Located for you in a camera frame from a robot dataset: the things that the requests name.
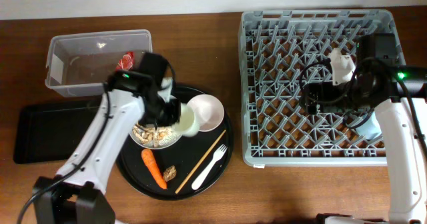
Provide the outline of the white paper cup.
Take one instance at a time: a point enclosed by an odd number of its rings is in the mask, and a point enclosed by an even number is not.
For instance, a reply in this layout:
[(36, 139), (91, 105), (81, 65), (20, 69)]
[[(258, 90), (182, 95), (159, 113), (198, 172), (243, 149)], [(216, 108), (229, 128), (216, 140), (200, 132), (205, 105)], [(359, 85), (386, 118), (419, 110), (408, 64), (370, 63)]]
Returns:
[(199, 131), (199, 122), (191, 107), (181, 104), (179, 121), (172, 125), (172, 129), (185, 137), (193, 137)]

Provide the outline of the pink bowl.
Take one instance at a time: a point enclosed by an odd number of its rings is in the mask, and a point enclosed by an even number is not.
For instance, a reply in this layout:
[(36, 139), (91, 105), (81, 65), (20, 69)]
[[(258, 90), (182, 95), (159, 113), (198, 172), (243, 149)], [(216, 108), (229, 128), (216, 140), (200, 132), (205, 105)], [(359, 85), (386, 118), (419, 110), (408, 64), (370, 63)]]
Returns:
[(196, 95), (187, 102), (187, 105), (195, 113), (201, 132), (213, 131), (224, 119), (224, 106), (213, 95)]

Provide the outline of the red snack wrapper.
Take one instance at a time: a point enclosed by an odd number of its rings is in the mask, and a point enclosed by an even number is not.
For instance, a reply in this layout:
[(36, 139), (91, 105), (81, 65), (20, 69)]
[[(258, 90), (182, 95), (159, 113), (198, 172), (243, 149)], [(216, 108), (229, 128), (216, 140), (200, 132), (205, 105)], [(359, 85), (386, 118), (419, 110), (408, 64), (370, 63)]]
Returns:
[(127, 52), (117, 63), (115, 70), (129, 71), (135, 63), (133, 51)]

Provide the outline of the blue cup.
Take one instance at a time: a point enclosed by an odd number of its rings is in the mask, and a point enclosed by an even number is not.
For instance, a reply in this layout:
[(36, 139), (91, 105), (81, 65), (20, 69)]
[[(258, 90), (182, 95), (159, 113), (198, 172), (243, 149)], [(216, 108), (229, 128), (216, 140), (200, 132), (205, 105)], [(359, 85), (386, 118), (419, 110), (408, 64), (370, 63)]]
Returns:
[(364, 136), (367, 140), (375, 139), (381, 136), (381, 128), (376, 118), (375, 113), (371, 114), (371, 117), (360, 127), (356, 128), (357, 134)]

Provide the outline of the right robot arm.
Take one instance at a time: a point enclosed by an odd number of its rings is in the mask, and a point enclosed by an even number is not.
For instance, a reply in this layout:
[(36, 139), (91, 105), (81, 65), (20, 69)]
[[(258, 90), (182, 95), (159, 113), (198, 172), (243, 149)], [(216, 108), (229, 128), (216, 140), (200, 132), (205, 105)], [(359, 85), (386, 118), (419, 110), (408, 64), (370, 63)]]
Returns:
[(426, 69), (404, 64), (391, 33), (359, 38), (355, 59), (335, 48), (318, 64), (332, 81), (300, 84), (300, 106), (309, 114), (375, 117), (386, 148), (389, 222), (425, 223)]

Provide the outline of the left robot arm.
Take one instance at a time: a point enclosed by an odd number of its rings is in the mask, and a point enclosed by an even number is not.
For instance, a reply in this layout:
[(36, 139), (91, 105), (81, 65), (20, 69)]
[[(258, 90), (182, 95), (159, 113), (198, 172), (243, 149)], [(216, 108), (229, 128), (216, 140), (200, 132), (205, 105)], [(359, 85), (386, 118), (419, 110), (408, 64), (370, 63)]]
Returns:
[(174, 77), (169, 61), (144, 53), (136, 69), (118, 70), (104, 83), (101, 104), (88, 130), (53, 178), (40, 177), (23, 206), (32, 205), (38, 223), (117, 223), (105, 192), (112, 167), (133, 126), (167, 127), (181, 107), (171, 98)]

